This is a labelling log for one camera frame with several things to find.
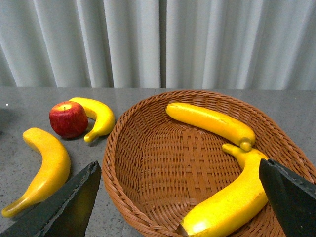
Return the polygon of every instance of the speckled surface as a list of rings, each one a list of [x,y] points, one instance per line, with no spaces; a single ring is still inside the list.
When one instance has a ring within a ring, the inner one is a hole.
[[[55,134],[48,118],[55,104],[76,96],[100,100],[112,108],[117,120],[137,102],[171,90],[0,87],[0,208],[19,198],[40,168],[40,155],[25,144],[22,133],[28,128],[39,127]],[[315,91],[216,91],[243,100],[266,113],[316,165]],[[71,175],[77,174],[92,161],[97,160],[102,164],[107,137],[99,138],[92,144],[85,143],[83,137],[61,141],[71,157]],[[0,232],[17,219],[0,216]],[[102,179],[86,236],[142,236],[125,222],[115,208]]]

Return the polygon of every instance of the apple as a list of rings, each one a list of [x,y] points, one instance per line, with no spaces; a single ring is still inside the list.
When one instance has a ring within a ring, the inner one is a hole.
[[[78,137],[88,127],[88,117],[81,104],[64,101],[55,105],[49,112],[53,130],[63,138]]]

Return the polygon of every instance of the banana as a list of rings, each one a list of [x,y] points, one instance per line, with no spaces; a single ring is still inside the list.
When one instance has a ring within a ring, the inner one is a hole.
[[[84,136],[85,142],[92,142],[99,136],[108,135],[115,125],[115,116],[110,107],[100,101],[74,97],[70,101],[81,104],[87,116],[95,120],[93,129]]]
[[[255,143],[252,129],[226,114],[178,102],[168,104],[165,110],[173,119],[220,135],[247,152]]]
[[[222,146],[243,169],[227,187],[195,206],[181,221],[177,233],[189,237],[225,237],[251,220],[267,204],[259,179],[260,160],[268,159],[256,149],[245,152],[232,144]]]
[[[25,193],[2,210],[3,217],[13,217],[25,208],[46,200],[65,184],[70,173],[68,152],[56,137],[33,127],[23,133],[23,139],[42,155],[42,164]]]

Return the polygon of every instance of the basket rim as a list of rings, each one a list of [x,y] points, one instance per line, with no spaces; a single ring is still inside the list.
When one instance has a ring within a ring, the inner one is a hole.
[[[285,134],[285,132],[276,124],[276,122],[267,116],[263,111],[259,110],[258,108],[254,107],[253,105],[244,102],[240,99],[234,98],[229,95],[225,95],[220,92],[214,92],[211,90],[199,90],[199,89],[180,89],[180,90],[173,90],[160,93],[158,95],[152,95],[144,100],[139,101],[138,103],[134,104],[130,107],[127,111],[125,111],[117,120],[113,131],[110,133],[108,137],[108,141],[105,148],[103,163],[102,163],[102,176],[104,179],[105,188],[108,191],[108,194],[113,201],[114,205],[123,215],[124,219],[128,224],[132,227],[137,229],[142,234],[150,234],[150,236],[175,236],[179,237],[180,235],[172,232],[165,226],[161,226],[152,219],[150,219],[145,213],[143,213],[136,205],[130,200],[126,193],[123,190],[123,187],[119,183],[117,179],[116,172],[115,172],[115,148],[118,143],[118,137],[120,135],[121,130],[126,125],[127,121],[134,115],[137,108],[141,108],[142,106],[151,103],[154,99],[157,100],[159,98],[168,96],[177,96],[177,95],[185,95],[185,94],[192,94],[192,93],[206,93],[212,96],[219,96],[224,99],[233,100],[235,102],[240,102],[244,105],[247,105],[250,110],[255,111],[257,114],[262,116],[262,118],[269,119],[269,123],[280,132],[281,135],[284,136],[286,142],[291,145],[301,157],[304,158],[306,164],[308,165],[311,170],[315,170],[314,165],[311,161],[305,156],[304,152],[291,140],[289,136]]]

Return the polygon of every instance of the woven basket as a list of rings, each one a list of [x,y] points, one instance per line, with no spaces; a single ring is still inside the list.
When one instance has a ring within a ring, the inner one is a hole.
[[[176,237],[182,218],[195,205],[241,173],[221,146],[229,141],[171,119],[165,107],[185,102],[228,114],[250,126],[254,148],[316,182],[316,170],[291,139],[259,109],[230,96],[178,90],[140,101],[117,121],[102,165],[106,190],[125,220],[148,237]],[[230,237],[285,236],[269,203]]]

